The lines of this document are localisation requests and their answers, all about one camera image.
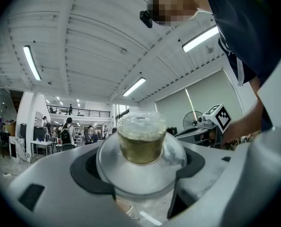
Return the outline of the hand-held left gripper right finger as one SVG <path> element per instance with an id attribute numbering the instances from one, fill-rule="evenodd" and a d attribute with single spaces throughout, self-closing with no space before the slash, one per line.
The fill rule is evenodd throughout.
<path id="1" fill-rule="evenodd" d="M 225 156 L 230 160 L 212 187 L 165 227 L 281 227 L 281 128 L 235 151 L 190 143 L 186 147 L 203 156 L 205 166 L 197 175 L 180 179 L 185 195 L 211 178 L 216 163 Z"/>

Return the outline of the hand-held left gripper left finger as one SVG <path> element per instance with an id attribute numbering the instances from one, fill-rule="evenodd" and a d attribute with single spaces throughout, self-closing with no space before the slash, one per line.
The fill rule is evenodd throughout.
<path id="1" fill-rule="evenodd" d="M 71 177 L 75 159 L 100 146 L 94 143 L 43 157 L 9 185 L 9 204 L 33 227 L 140 227 L 112 195 L 91 194 Z M 30 210 L 21 197 L 31 186 L 43 191 Z"/>

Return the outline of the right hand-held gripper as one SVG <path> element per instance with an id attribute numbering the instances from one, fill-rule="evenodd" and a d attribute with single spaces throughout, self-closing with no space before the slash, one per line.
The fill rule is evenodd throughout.
<path id="1" fill-rule="evenodd" d="M 198 118 L 199 127 L 191 127 L 175 135 L 182 142 L 209 146 L 210 135 L 214 133 L 212 148 L 219 148 L 225 131 L 231 124 L 231 117 L 224 104 L 214 105 Z"/>

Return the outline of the small clear bottle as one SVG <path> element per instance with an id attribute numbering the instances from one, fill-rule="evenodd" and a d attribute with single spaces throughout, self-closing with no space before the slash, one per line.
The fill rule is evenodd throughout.
<path id="1" fill-rule="evenodd" d="M 186 152 L 167 132 L 158 112 L 134 112 L 123 116 L 115 133 L 98 148 L 100 178 L 121 198 L 144 201 L 173 190 L 176 173 L 187 165 Z"/>

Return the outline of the person's right forearm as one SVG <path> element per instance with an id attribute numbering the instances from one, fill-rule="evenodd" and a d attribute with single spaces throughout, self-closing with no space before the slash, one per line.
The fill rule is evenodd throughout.
<path id="1" fill-rule="evenodd" d="M 257 99 L 247 114 L 229 125 L 223 135 L 221 146 L 231 140 L 259 131 L 262 127 L 262 115 L 263 103 Z"/>

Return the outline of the person's right hand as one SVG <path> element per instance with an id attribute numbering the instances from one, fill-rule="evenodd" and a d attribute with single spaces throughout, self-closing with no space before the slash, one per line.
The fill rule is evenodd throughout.
<path id="1" fill-rule="evenodd" d="M 209 131 L 209 141 L 212 147 L 215 146 L 216 142 L 217 142 L 217 131 L 216 130 L 211 130 Z"/>

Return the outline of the grey roller blind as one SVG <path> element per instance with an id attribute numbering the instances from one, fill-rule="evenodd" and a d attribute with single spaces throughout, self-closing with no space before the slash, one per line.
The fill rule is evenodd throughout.
<path id="1" fill-rule="evenodd" d="M 183 119 L 192 111 L 185 89 L 177 91 L 156 102 L 159 113 L 166 117 L 167 127 L 176 127 L 180 132 L 184 129 Z"/>
<path id="2" fill-rule="evenodd" d="M 214 105 L 224 104 L 232 120 L 243 116 L 234 88 L 222 70 L 186 89 L 196 111 L 205 113 Z"/>

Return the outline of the white table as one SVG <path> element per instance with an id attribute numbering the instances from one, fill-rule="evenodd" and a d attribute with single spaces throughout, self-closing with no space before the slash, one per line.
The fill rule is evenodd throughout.
<path id="1" fill-rule="evenodd" d="M 38 148 L 44 148 L 44 151 L 46 152 L 46 155 L 48 154 L 48 148 L 50 148 L 50 153 L 52 153 L 51 146 L 52 142 L 51 141 L 39 141 L 39 140 L 33 140 L 30 143 L 31 146 L 31 162 L 34 162 L 34 158 L 38 157 Z"/>

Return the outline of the white marble pattern cabinet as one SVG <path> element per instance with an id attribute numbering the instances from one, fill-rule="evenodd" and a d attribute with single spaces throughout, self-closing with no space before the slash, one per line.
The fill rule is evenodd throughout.
<path id="1" fill-rule="evenodd" d="M 27 162 L 25 140 L 15 136 L 9 136 L 9 152 L 13 162 L 18 164 Z"/>

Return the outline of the black backpack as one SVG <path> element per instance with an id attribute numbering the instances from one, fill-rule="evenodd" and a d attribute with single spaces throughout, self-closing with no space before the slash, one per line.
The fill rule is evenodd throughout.
<path id="1" fill-rule="evenodd" d="M 71 144 L 70 133 L 69 133 L 68 128 L 63 129 L 61 131 L 60 135 L 61 135 L 61 143 L 62 144 Z"/>

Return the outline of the tall glass window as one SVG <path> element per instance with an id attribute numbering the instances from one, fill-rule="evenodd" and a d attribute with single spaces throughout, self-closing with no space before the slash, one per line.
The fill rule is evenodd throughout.
<path id="1" fill-rule="evenodd" d="M 129 106 L 127 105 L 115 105 L 115 118 L 119 119 L 123 115 L 127 114 L 129 112 Z"/>

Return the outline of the white ceiling tube light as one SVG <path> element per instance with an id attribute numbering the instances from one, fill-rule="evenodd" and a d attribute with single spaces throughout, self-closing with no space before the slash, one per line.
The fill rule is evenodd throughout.
<path id="1" fill-rule="evenodd" d="M 209 29 L 203 31 L 198 36 L 196 36 L 196 37 L 190 39 L 189 41 L 187 41 L 186 43 L 184 43 L 182 45 L 182 49 L 184 52 L 189 52 L 190 50 L 192 50 L 199 44 L 201 44 L 204 41 L 208 40 L 209 38 L 217 35 L 218 33 L 219 33 L 219 30 L 218 30 L 217 26 L 216 25 L 212 26 Z"/>
<path id="2" fill-rule="evenodd" d="M 24 51 L 27 63 L 28 63 L 28 65 L 29 65 L 29 67 L 32 71 L 32 74 L 33 74 L 34 78 L 37 81 L 41 81 L 41 76 L 40 76 L 40 74 L 38 72 L 38 69 L 35 65 L 35 61 L 34 61 L 34 58 L 33 58 L 32 52 L 31 52 L 31 47 L 29 45 L 25 45 L 23 47 L 23 51 Z"/>
<path id="3" fill-rule="evenodd" d="M 133 91 L 139 88 L 144 82 L 146 82 L 145 78 L 139 78 L 131 87 L 129 87 L 124 93 L 123 96 L 129 96 Z"/>

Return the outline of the black mezzanine railing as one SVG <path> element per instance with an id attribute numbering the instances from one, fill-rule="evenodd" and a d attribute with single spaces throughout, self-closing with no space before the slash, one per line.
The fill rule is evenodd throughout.
<path id="1" fill-rule="evenodd" d="M 69 115 L 69 107 L 47 105 L 48 112 L 51 114 L 62 114 Z M 96 118 L 109 118 L 110 111 L 98 111 L 73 108 L 71 116 L 82 116 L 82 117 L 96 117 Z"/>

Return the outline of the person's navy t-shirt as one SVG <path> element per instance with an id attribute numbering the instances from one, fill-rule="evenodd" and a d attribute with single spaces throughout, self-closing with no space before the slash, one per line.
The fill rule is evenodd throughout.
<path id="1" fill-rule="evenodd" d="M 266 0 L 208 0 L 219 29 L 218 44 L 243 84 L 263 85 L 281 59 L 281 29 Z"/>

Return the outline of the black pedestal fan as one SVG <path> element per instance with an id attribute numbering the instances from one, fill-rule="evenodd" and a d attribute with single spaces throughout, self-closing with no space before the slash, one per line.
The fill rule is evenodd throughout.
<path id="1" fill-rule="evenodd" d="M 202 117 L 202 113 L 199 111 L 190 111 L 183 119 L 183 128 L 187 130 L 192 127 L 199 126 L 199 119 Z"/>

